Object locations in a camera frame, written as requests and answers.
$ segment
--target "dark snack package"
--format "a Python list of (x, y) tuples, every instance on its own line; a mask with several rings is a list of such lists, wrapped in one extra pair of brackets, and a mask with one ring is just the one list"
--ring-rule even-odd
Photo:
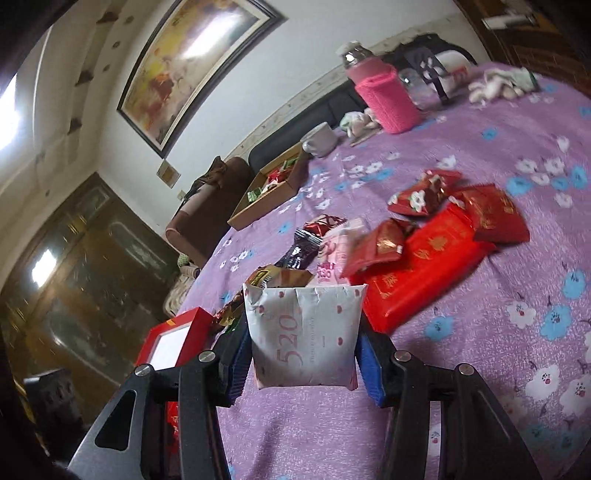
[(304, 223), (303, 230), (313, 233), (318, 237), (323, 237), (330, 229), (345, 223), (347, 220), (333, 215), (322, 214), (314, 220)]
[(517, 244), (530, 241), (530, 231), (515, 204), (494, 184), (472, 185), (453, 192), (463, 202), (477, 242)]
[(369, 235), (359, 241), (347, 258), (340, 274), (349, 278), (372, 265), (393, 262), (402, 256), (406, 237), (416, 225), (406, 220), (389, 218), (378, 225)]
[(307, 230), (298, 228), (294, 232), (294, 244), (275, 263), (280, 268), (297, 268), (304, 270), (312, 263), (318, 254), (322, 239)]

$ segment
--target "red candy packet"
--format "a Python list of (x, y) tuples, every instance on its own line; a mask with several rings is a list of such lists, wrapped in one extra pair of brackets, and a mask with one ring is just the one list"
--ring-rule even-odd
[(398, 261), (353, 275), (351, 285), (368, 284), (363, 311), (372, 327), (391, 334), (467, 277), (495, 249), (473, 234), (467, 213), (449, 204), (406, 240)]
[(400, 259), (405, 238), (415, 227), (414, 223), (406, 220), (390, 218), (383, 221), (358, 243), (349, 255), (340, 277), (348, 278), (372, 265)]
[(453, 192), (463, 201), (475, 241), (516, 244), (530, 241), (530, 231), (515, 204), (493, 184), (472, 185)]
[(313, 233), (315, 236), (322, 238), (331, 228), (334, 228), (337, 225), (345, 222), (345, 218), (322, 214), (316, 217), (314, 220), (304, 223), (302, 228), (307, 232)]
[(427, 216), (435, 212), (462, 178), (458, 171), (426, 170), (421, 180), (409, 189), (392, 195), (388, 210), (408, 216)]

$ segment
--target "floral bedspread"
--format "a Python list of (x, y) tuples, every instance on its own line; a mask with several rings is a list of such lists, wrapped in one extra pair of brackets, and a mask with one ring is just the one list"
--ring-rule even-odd
[[(295, 228), (320, 213), (388, 217), (387, 200), (427, 168), (494, 182), (515, 200), (531, 242), (503, 248), (392, 336), (425, 363), (473, 364), (521, 432), (544, 479), (564, 472), (591, 437), (591, 100), (545, 78), (514, 102), (434, 112), (402, 135), (355, 147), (343, 139), (310, 162), (295, 198), (246, 229), (231, 229), (191, 288), (181, 312), (221, 308), (260, 265), (278, 260)], [(315, 272), (315, 265), (310, 267)], [(387, 411), (360, 386), (257, 390), (219, 409), (236, 480), (371, 479)], [(440, 424), (430, 432), (428, 478), (436, 476)]]

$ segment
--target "wooden cabinet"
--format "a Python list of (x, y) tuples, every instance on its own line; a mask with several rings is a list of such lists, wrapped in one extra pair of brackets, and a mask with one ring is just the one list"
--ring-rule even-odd
[(176, 259), (91, 177), (41, 228), (0, 296), (17, 380), (68, 368), (83, 417), (92, 421), (132, 371), (148, 331), (167, 319), (162, 305), (178, 275)]

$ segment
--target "white stuffed toy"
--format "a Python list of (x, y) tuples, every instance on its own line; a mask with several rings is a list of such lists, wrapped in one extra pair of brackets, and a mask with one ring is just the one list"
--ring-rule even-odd
[(485, 102), (503, 97), (514, 100), (538, 89), (534, 76), (526, 68), (501, 70), (489, 69), (484, 72), (484, 81), (468, 86), (470, 103)]
[(379, 128), (380, 124), (376, 120), (371, 108), (366, 108), (365, 112), (348, 112), (340, 121), (339, 126), (347, 132), (349, 138), (359, 138), (367, 132)]

